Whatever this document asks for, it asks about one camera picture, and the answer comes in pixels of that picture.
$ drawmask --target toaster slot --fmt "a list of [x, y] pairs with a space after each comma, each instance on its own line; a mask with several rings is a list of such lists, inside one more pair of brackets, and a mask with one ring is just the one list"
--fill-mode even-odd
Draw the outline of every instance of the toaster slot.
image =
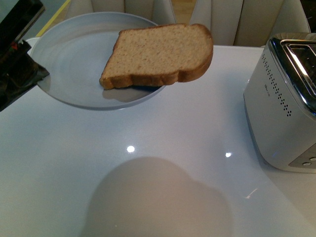
[[291, 59], [311, 95], [316, 96], [316, 55], [306, 44], [287, 44]]

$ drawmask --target glossy countertop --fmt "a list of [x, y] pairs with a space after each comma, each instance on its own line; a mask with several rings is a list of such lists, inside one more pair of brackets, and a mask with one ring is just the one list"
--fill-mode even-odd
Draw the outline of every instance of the glossy countertop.
[[271, 167], [251, 140], [262, 51], [215, 46], [201, 78], [113, 111], [34, 87], [0, 112], [0, 235], [316, 236], [315, 174]]

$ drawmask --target silver toaster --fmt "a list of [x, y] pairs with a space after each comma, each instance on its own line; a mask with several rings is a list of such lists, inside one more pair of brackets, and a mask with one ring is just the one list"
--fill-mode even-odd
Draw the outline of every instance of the silver toaster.
[[316, 34], [269, 39], [244, 102], [255, 147], [270, 165], [316, 173]]

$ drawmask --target white chair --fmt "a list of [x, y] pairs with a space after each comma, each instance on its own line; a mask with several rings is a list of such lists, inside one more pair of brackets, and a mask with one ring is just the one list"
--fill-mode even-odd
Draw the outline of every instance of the white chair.
[[65, 19], [100, 11], [130, 13], [158, 25], [176, 23], [171, 0], [71, 0]]
[[311, 32], [300, 0], [197, 0], [193, 23], [217, 45], [263, 46], [276, 33]]

